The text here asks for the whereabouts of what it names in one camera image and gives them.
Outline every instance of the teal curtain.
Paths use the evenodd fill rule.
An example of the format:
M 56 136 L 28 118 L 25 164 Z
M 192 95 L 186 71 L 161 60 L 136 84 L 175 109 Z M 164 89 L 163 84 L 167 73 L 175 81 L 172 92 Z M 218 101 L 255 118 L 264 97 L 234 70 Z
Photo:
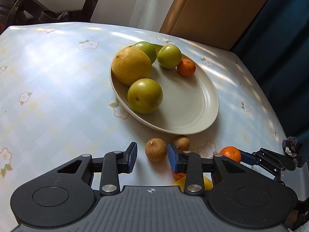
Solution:
M 231 51 L 309 153 L 309 0 L 267 0 Z

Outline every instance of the green apple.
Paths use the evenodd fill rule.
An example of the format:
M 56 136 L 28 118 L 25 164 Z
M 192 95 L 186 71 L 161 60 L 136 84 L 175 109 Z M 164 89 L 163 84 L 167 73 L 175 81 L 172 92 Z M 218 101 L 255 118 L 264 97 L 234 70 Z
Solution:
M 134 82 L 128 91 L 128 102 L 138 113 L 147 114 L 155 111 L 163 99 L 161 86 L 149 78 Z
M 145 52 L 152 64 L 157 59 L 157 50 L 155 46 L 149 42 L 138 42 L 132 45 L 132 47 L 138 48 L 141 51 Z
M 181 61 L 181 51 L 177 46 L 167 44 L 158 52 L 158 62 L 165 69 L 175 68 Z

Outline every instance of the black and white fabric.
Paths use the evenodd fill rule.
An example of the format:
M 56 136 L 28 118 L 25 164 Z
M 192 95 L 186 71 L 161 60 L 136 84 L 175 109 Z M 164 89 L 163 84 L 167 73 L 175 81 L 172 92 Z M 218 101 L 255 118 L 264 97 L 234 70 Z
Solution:
M 296 167 L 299 167 L 302 162 L 302 158 L 297 156 L 301 147 L 302 143 L 299 143 L 296 137 L 290 136 L 282 141 L 284 153 L 293 160 Z

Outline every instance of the black machine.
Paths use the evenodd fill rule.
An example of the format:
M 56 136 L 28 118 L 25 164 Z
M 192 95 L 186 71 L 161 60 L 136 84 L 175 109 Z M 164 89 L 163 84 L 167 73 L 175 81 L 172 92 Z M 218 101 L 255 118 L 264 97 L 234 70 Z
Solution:
M 131 173 L 137 144 L 103 158 L 83 154 L 16 189 L 11 209 L 19 226 L 14 232 L 71 231 L 287 231 L 292 210 L 295 229 L 309 219 L 308 200 L 281 181 L 281 171 L 294 170 L 287 156 L 261 148 L 241 151 L 242 161 L 259 165 L 274 180 L 223 155 L 213 159 L 180 153 L 168 145 L 173 172 L 186 173 L 184 192 L 178 186 L 124 186 L 118 174 Z M 214 187 L 204 189 L 203 172 L 211 173 Z M 94 173 L 101 173 L 99 190 L 91 188 Z
M 53 12 L 37 0 L 0 0 L 0 34 L 12 25 L 32 25 L 63 21 L 90 22 L 98 0 L 85 0 L 81 10 Z M 24 11 L 33 18 L 27 19 Z

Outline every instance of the beige ceramic plate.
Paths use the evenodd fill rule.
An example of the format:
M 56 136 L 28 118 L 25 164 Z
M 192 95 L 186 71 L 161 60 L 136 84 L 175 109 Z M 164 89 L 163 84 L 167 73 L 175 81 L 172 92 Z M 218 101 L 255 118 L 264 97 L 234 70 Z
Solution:
M 159 51 L 163 46 L 156 45 Z M 110 81 L 116 97 L 123 107 L 138 121 L 152 129 L 178 135 L 201 132 L 215 121 L 219 111 L 217 91 L 211 79 L 196 65 L 196 72 L 189 78 L 178 74 L 177 69 L 164 69 L 156 60 L 152 64 L 151 79 L 163 90 L 159 108 L 149 114 L 134 111 L 128 103 L 129 86 L 120 83 L 110 68 Z

